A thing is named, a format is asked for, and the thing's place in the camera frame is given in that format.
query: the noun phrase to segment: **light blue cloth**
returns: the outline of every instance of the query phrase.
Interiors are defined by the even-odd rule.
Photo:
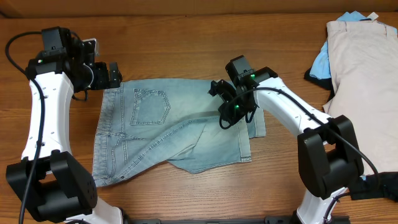
[[[352,13],[344,13],[341,17],[337,19],[337,21],[355,22],[360,21],[361,19],[366,19],[366,17],[363,16],[361,13],[354,11]],[[331,78],[327,41],[323,44],[321,52],[318,54],[315,61],[313,62],[310,76],[318,79]]]
[[[152,79],[104,91],[95,136],[93,177],[98,187],[127,180],[168,161],[192,174],[250,162],[249,138],[266,134],[263,110],[251,123],[227,130],[218,123],[211,80]]]

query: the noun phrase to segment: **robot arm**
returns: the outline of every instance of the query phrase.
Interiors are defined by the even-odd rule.
[[[87,95],[87,90],[119,87],[122,78],[118,66],[109,64],[108,72],[105,63],[94,62],[96,39],[81,41],[60,27],[41,33],[44,51],[29,61],[25,71],[32,91],[29,136],[21,162],[7,167],[6,179],[21,201],[29,185],[26,209],[38,222],[128,223],[121,209],[97,196],[93,177],[73,158],[69,144],[69,108],[74,93],[84,91]],[[33,80],[39,84],[43,99]],[[46,105],[42,145],[34,177],[27,184],[37,150],[42,100]],[[39,182],[51,173],[56,180]]]
[[[312,114],[325,124],[330,118],[328,114],[322,113],[310,106],[288,89],[279,77],[268,78],[260,82],[258,88],[261,87],[277,88],[284,91],[295,98],[304,108],[311,111]],[[304,133],[304,130],[307,128],[316,129],[320,126],[284,95],[274,91],[261,90],[254,92],[254,99],[258,107],[275,116],[294,136]]]
[[[329,205],[334,197],[344,193],[347,186],[359,178],[363,173],[363,164],[361,157],[337,141],[325,126],[358,148],[352,123],[345,116],[331,118],[316,110],[290,91],[270,68],[255,71],[243,56],[232,59],[226,71],[235,88],[220,80],[213,81],[209,91],[224,101],[218,109],[221,113],[220,125],[221,119],[229,123],[228,127],[243,116],[248,121],[248,113],[254,113],[257,107],[274,115],[297,136],[298,171],[307,188],[301,206],[287,221],[302,224],[331,222],[331,215],[325,216]],[[312,119],[303,108],[318,121]],[[336,149],[326,152],[325,144],[336,144]]]

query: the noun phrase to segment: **black cable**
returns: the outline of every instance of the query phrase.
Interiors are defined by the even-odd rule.
[[[74,35],[79,41],[81,41],[81,40],[80,40],[80,37],[79,37],[79,35],[77,35],[77,33],[75,33],[74,31],[70,31],[70,33],[71,33],[72,35]]]
[[[80,98],[77,98],[77,97],[75,96],[75,94],[72,95],[72,99],[77,100],[77,101],[84,101],[84,102],[86,102],[86,101],[88,100],[88,92],[87,92],[87,90],[85,90],[85,98],[84,98],[84,100],[82,100],[82,99],[80,99]]]
[[[15,67],[16,67],[19,71],[21,71],[23,74],[25,74],[25,70],[23,70],[23,69],[22,69],[17,63],[15,63],[15,61],[11,58],[11,56],[10,56],[10,54],[9,54],[9,48],[10,48],[11,43],[12,43],[14,40],[16,40],[16,39],[18,39],[18,38],[20,38],[20,37],[26,36],[26,35],[31,35],[31,34],[42,34],[42,33],[39,32],[39,31],[21,33],[21,34],[16,35],[15,37],[11,38],[11,39],[8,41],[8,43],[6,44],[6,57],[7,57],[8,61],[10,61],[10,62],[12,63],[12,65],[15,66]]]
[[[257,105],[254,108],[254,110],[251,112],[250,119],[248,118],[248,114],[244,115],[244,119],[246,120],[247,123],[250,123],[253,120],[254,113],[256,112],[256,110],[257,110]]]
[[[66,220],[66,221],[70,221],[70,222],[67,222],[66,224],[91,224],[84,220]]]
[[[244,91],[240,94],[238,94],[237,96],[235,96],[231,101],[227,102],[227,104],[225,105],[224,108],[228,108],[228,106],[230,106],[232,103],[234,103],[234,101],[236,99],[238,99],[239,97],[248,94],[248,93],[252,93],[254,91],[258,91],[258,90],[269,90],[269,91],[275,91],[277,93],[280,93],[284,96],[286,96],[290,101],[292,101],[294,104],[296,104],[305,114],[307,114],[311,119],[313,119],[315,122],[317,122],[319,125],[321,125],[322,127],[324,127],[330,134],[334,135],[335,138],[337,138],[338,140],[340,140],[342,143],[344,143],[346,146],[348,146],[349,148],[351,148],[352,150],[354,150],[357,154],[359,154],[359,156],[362,157],[363,160],[365,160],[365,162],[371,167],[372,171],[374,172],[374,176],[376,178],[376,185],[370,189],[370,190],[364,190],[364,191],[360,191],[360,192],[347,192],[347,193],[343,193],[340,194],[336,197],[333,198],[332,203],[329,204],[328,210],[326,211],[325,216],[323,217],[324,220],[327,220],[327,217],[329,216],[329,213],[331,212],[331,209],[333,208],[335,202],[337,202],[340,198],[345,197],[345,196],[349,196],[349,195],[353,195],[353,194],[362,194],[365,192],[371,192],[374,190],[377,190],[380,186],[380,176],[379,176],[379,172],[377,171],[376,167],[374,166],[374,164],[370,161],[370,159],[368,159],[368,157],[366,157],[360,150],[358,150],[357,148],[355,148],[351,143],[349,143],[347,140],[345,140],[343,137],[341,137],[339,134],[337,134],[334,130],[332,130],[331,128],[329,128],[325,123],[323,123],[322,121],[320,121],[314,114],[311,114],[311,112],[309,112],[309,110],[307,110],[303,105],[301,105],[295,98],[293,98],[293,96],[290,96],[289,94],[287,94],[286,92],[276,89],[276,88],[271,88],[271,87],[259,87],[259,88],[254,88],[251,90],[247,90]]]
[[[11,58],[10,54],[9,54],[9,48],[11,43],[23,36],[26,35],[31,35],[31,34],[41,34],[41,32],[25,32],[22,34],[18,34],[15,37],[11,38],[8,43],[6,44],[6,57],[8,59],[8,61],[10,61],[12,63],[13,66],[15,66],[19,71],[21,71],[23,74],[25,74],[25,70],[23,70],[17,63],[15,63],[15,61]],[[44,94],[43,91],[40,87],[40,85],[36,82],[36,80],[32,79],[31,80],[32,83],[36,86],[37,91],[39,92],[39,97],[40,97],[40,102],[41,102],[41,114],[40,114],[40,125],[39,125],[39,136],[37,137],[37,142],[36,142],[36,152],[35,152],[35,156],[33,159],[33,163],[32,163],[32,167],[30,168],[30,173],[29,173],[29,177],[27,179],[26,182],[26,186],[25,186],[25,192],[24,192],[24,196],[22,198],[21,201],[21,210],[19,211],[19,224],[23,224],[24,222],[24,215],[25,215],[25,208],[26,208],[26,201],[29,195],[29,190],[30,190],[30,185],[32,183],[32,179],[33,176],[35,175],[35,168],[37,165],[37,159],[40,156],[40,150],[42,147],[42,140],[43,140],[43,129],[44,129],[44,116],[45,116],[45,105],[44,105]]]
[[[230,127],[232,126],[232,124],[229,124],[227,127],[224,127],[224,126],[223,126],[223,119],[221,118],[221,116],[220,116],[220,118],[219,118],[219,120],[218,120],[218,123],[220,124],[220,127],[221,127],[222,129],[224,129],[224,130],[227,130],[228,128],[230,128]]]

